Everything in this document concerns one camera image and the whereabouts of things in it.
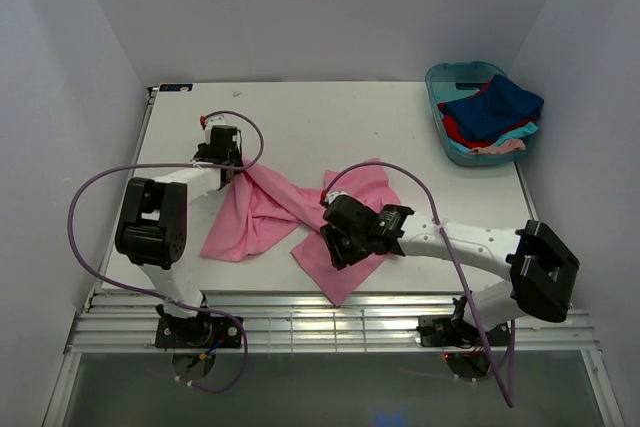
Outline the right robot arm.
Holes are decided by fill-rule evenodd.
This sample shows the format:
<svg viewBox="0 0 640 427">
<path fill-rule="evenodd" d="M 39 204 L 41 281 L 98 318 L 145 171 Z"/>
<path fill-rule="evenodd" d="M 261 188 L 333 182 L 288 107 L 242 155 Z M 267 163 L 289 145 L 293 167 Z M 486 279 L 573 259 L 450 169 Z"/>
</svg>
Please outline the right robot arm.
<svg viewBox="0 0 640 427">
<path fill-rule="evenodd" d="M 395 255 L 451 260 L 499 277 L 480 291 L 465 290 L 451 316 L 420 321 L 423 346 L 472 348 L 483 338 L 504 346 L 513 319 L 562 323 L 568 316 L 580 262 L 544 222 L 529 220 L 521 229 L 444 225 L 406 206 L 374 211 L 343 192 L 321 204 L 321 235 L 337 270 Z"/>
</svg>

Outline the pink t shirt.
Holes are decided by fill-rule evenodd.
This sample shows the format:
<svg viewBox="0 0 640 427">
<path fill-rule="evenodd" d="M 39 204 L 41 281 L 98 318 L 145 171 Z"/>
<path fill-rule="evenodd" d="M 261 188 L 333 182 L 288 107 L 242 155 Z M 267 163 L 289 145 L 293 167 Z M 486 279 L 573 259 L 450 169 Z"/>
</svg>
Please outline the pink t shirt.
<svg viewBox="0 0 640 427">
<path fill-rule="evenodd" d="M 299 187 L 260 164 L 235 177 L 201 248 L 204 258 L 241 262 L 263 254 L 304 225 L 307 237 L 291 250 L 299 267 L 328 300 L 341 305 L 386 260 L 371 255 L 353 267 L 332 266 L 320 228 L 321 191 Z"/>
</svg>

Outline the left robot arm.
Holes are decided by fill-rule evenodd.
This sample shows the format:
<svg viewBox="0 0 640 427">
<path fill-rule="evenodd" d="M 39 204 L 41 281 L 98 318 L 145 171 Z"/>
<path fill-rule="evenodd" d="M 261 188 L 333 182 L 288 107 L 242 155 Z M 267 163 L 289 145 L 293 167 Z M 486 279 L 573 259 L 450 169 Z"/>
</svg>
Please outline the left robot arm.
<svg viewBox="0 0 640 427">
<path fill-rule="evenodd" d="M 178 265 L 187 245 L 188 210 L 195 200 L 223 189 L 243 166 L 241 131 L 222 115 L 206 119 L 204 141 L 195 165 L 155 178 L 129 180 L 118 218 L 115 247 L 140 267 L 155 291 L 166 298 L 156 307 L 169 333 L 187 346 L 201 346 L 212 336 L 203 313 L 177 306 L 203 307 L 206 298 Z"/>
</svg>

